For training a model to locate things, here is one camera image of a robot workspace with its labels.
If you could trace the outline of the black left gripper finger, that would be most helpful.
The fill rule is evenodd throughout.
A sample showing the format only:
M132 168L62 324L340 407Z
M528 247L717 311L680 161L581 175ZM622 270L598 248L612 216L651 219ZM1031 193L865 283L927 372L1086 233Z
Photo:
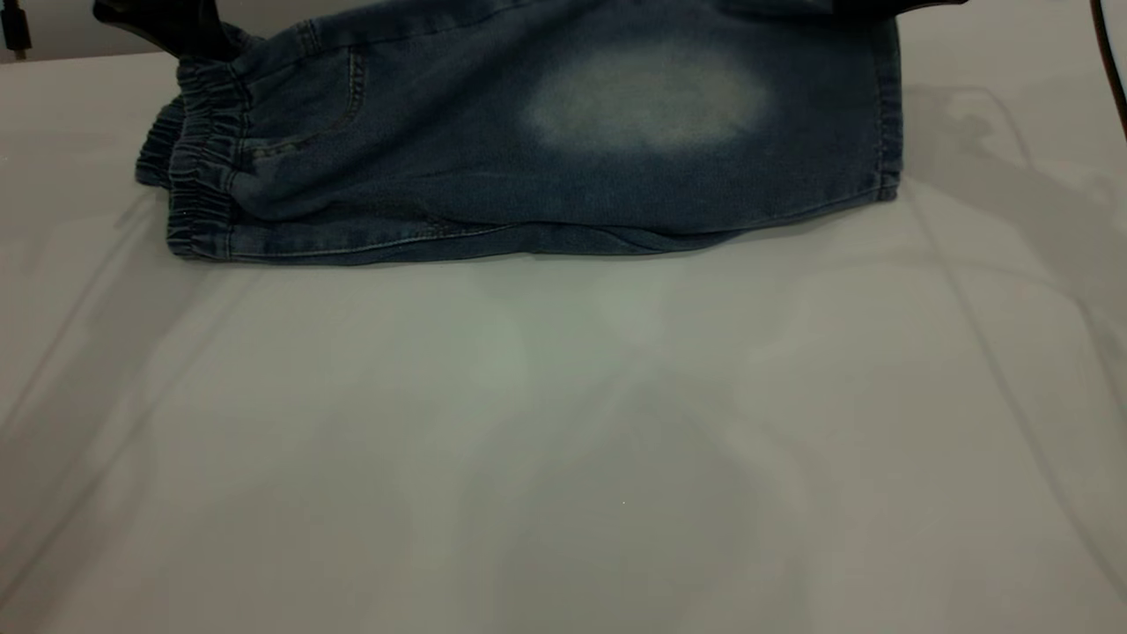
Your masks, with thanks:
M96 1L92 15L103 25L133 33L177 59L229 62L240 52L214 1Z

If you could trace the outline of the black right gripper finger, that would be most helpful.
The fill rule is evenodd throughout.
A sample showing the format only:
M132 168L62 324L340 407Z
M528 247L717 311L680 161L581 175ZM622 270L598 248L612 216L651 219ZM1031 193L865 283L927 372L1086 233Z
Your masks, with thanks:
M966 5L969 0L834 0L834 15L902 15L939 5Z

